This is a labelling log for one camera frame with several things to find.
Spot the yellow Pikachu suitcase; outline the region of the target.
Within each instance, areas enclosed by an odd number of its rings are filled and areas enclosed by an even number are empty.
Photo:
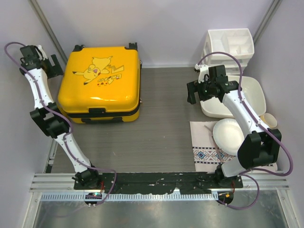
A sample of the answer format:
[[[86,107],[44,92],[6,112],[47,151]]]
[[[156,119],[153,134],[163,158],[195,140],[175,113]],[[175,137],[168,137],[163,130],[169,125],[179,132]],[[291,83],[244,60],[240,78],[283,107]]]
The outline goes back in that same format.
[[[60,110],[78,124],[135,121],[141,105],[141,68],[137,43],[75,45],[57,97]]]

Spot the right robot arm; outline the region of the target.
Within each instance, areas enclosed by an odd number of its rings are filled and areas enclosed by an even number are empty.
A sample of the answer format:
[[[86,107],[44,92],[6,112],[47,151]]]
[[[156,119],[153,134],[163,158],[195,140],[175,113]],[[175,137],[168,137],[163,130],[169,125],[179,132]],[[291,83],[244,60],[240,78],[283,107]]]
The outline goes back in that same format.
[[[199,72],[199,78],[187,83],[188,103],[195,104],[196,95],[200,101],[217,98],[232,113],[244,136],[236,157],[217,166],[216,185],[224,188],[246,171],[277,162],[282,135],[264,123],[249,105],[242,92],[241,80],[230,81],[224,65],[196,64],[195,71]]]

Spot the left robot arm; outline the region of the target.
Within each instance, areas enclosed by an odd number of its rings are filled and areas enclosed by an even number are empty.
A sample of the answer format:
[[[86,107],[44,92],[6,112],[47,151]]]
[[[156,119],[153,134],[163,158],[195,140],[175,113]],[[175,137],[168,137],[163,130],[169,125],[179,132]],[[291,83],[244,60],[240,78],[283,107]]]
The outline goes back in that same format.
[[[57,57],[47,57],[40,45],[23,46],[20,51],[20,71],[28,80],[34,96],[34,110],[30,112],[32,120],[65,151],[75,170],[75,183],[85,189],[97,189],[101,185],[101,177],[75,141],[71,122],[61,113],[49,90],[48,80],[63,74]]]

